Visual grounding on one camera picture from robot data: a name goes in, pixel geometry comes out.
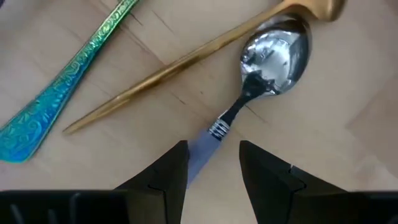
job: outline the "iridescent spoon handle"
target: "iridescent spoon handle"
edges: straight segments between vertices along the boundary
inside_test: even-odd
[[[24,162],[39,148],[88,66],[139,0],[122,0],[54,80],[0,129],[0,160]]]

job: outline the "utensil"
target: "utensil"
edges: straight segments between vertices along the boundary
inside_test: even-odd
[[[24,162],[39,148],[88,66],[139,0],[122,0],[54,80],[0,129],[0,160]]]
[[[310,44],[310,27],[299,17],[282,16],[260,26],[242,52],[239,98],[207,131],[189,143],[188,186],[219,148],[246,103],[283,94],[297,83],[307,66]]]
[[[97,109],[75,121],[64,130],[64,133],[71,134],[87,124],[90,124],[93,121],[113,112],[122,105],[130,102],[138,93],[141,93],[166,81],[166,79],[213,54],[220,48],[240,38],[250,30],[255,29],[257,26],[277,14],[289,11],[299,13],[310,12],[313,16],[315,16],[316,19],[331,22],[339,18],[344,8],[345,1],[346,0],[285,0],[276,5],[273,9],[260,13],[237,28],[228,31],[227,33],[199,47],[181,59],[169,64],[164,68],[161,68],[149,77],[143,79],[141,82],[136,83],[128,90],[125,90],[118,96],[115,96],[113,99],[107,101]]]

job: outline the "spoon bowl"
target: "spoon bowl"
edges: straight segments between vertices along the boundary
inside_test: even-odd
[[[287,92],[307,66],[311,39],[308,23],[292,15],[279,16],[264,24],[243,48],[242,83],[248,74],[257,73],[264,83],[268,83],[261,96]]]

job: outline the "wooden table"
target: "wooden table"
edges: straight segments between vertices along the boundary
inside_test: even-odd
[[[0,189],[112,189],[179,140],[194,138],[237,97],[238,58],[247,37],[100,122],[72,136],[61,131],[166,63],[276,3],[142,0],[103,49],[38,153],[25,164],[0,163]],[[377,144],[368,147],[382,136],[372,132],[367,115],[374,101],[398,108],[397,100],[380,96],[397,76],[394,4],[349,0],[337,22],[312,22],[313,53],[302,80],[288,94],[253,101],[240,112],[221,150],[187,191],[183,223],[255,223],[238,161],[242,139],[346,190],[398,189],[398,172],[386,159],[396,155],[398,144],[392,141],[383,156]],[[0,123],[43,89],[115,5],[116,0],[6,1],[0,9]],[[384,111],[379,119],[398,133],[396,114]]]

